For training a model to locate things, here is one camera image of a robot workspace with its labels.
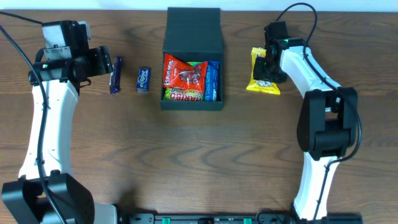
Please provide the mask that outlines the yellow Hacks candy bag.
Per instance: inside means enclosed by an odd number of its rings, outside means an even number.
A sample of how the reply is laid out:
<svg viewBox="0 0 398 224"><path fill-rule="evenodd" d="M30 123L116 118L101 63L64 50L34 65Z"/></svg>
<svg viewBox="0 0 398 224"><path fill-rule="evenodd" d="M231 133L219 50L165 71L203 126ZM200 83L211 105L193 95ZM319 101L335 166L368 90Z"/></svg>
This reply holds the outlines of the yellow Hacks candy bag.
<svg viewBox="0 0 398 224"><path fill-rule="evenodd" d="M247 85L246 89L248 91L255 91L261 93L267 93L272 95L280 95L280 90L275 83L262 81L262 80L255 80L254 79L254 65L256 62L257 57L265 57L266 50L263 48L253 47L251 50L251 79L249 84Z"/></svg>

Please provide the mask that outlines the dark purple snack bar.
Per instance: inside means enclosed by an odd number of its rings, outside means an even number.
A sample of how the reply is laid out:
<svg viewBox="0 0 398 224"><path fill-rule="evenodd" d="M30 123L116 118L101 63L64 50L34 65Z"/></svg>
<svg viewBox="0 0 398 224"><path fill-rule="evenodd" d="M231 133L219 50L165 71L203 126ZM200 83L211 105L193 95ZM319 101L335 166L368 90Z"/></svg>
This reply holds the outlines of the dark purple snack bar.
<svg viewBox="0 0 398 224"><path fill-rule="evenodd" d="M109 92L114 95L119 93L120 81L121 81L121 66L122 66L122 56L117 56L114 60L113 71L109 79Z"/></svg>

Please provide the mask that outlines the blue Eclipse mint box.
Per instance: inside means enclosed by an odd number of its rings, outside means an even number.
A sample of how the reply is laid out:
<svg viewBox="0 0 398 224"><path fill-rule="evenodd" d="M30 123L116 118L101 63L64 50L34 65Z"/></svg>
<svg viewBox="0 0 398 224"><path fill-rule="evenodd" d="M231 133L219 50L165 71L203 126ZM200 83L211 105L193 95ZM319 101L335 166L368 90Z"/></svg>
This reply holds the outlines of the blue Eclipse mint box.
<svg viewBox="0 0 398 224"><path fill-rule="evenodd" d="M140 68L137 76L136 91L148 92L150 84L151 69Z"/></svg>

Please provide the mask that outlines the blue Oreo cookie pack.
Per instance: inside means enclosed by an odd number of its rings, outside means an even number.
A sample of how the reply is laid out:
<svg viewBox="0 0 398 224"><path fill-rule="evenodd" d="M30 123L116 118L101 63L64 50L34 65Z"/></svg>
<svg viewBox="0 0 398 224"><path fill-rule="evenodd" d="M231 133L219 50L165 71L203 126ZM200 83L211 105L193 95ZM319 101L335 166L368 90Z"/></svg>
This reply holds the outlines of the blue Oreo cookie pack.
<svg viewBox="0 0 398 224"><path fill-rule="evenodd" d="M208 61L205 79L205 101L216 101L218 94L219 61Z"/></svg>

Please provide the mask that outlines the green Haribo gummy bag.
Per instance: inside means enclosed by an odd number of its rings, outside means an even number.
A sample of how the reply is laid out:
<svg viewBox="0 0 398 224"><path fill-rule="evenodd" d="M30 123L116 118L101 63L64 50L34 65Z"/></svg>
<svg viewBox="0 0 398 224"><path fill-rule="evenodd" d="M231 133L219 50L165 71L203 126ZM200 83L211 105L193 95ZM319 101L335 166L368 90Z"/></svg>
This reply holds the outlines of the green Haribo gummy bag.
<svg viewBox="0 0 398 224"><path fill-rule="evenodd" d="M164 100L172 101L203 101L204 91L165 88Z"/></svg>

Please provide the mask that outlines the red Hacks candy bag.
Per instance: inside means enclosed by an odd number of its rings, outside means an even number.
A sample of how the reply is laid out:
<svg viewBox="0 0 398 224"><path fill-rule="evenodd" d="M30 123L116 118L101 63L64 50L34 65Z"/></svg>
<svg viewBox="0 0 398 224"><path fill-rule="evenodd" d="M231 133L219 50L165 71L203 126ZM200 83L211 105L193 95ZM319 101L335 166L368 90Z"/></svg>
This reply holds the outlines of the red Hacks candy bag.
<svg viewBox="0 0 398 224"><path fill-rule="evenodd" d="M164 88L205 91L207 66L208 62L191 66L170 54L165 54L162 85Z"/></svg>

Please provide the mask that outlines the dark green box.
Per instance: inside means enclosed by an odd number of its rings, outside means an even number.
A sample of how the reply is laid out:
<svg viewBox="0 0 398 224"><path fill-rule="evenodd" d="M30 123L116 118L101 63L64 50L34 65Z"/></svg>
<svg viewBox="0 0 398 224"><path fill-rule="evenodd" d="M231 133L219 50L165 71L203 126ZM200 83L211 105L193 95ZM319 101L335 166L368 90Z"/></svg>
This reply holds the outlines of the dark green box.
<svg viewBox="0 0 398 224"><path fill-rule="evenodd" d="M220 111L223 99L223 35L219 8L170 7L163 54L183 62L217 61L218 89L216 101L160 100L163 110Z"/></svg>

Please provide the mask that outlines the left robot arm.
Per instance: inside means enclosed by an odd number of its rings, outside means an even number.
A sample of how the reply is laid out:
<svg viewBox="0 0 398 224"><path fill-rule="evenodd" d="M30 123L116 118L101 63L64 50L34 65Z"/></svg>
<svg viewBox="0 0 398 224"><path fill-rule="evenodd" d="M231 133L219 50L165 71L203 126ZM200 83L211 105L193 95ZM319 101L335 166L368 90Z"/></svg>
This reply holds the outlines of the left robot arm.
<svg viewBox="0 0 398 224"><path fill-rule="evenodd" d="M31 65L30 141L17 181L2 201L18 223L117 223L115 205L96 203L72 174L70 144L80 84L113 70L106 46L42 49Z"/></svg>

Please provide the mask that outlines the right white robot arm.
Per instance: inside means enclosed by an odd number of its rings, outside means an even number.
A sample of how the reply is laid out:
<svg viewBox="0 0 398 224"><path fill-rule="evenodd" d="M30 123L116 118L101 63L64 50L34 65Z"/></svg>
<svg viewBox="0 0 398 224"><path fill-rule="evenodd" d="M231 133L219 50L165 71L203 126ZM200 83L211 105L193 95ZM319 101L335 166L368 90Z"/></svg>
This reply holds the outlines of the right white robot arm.
<svg viewBox="0 0 398 224"><path fill-rule="evenodd" d="M297 141L304 162L290 222L329 223L333 176L356 137L357 93L331 79L302 39L268 40L265 51L255 59L254 78L276 83L290 78L303 98Z"/></svg>

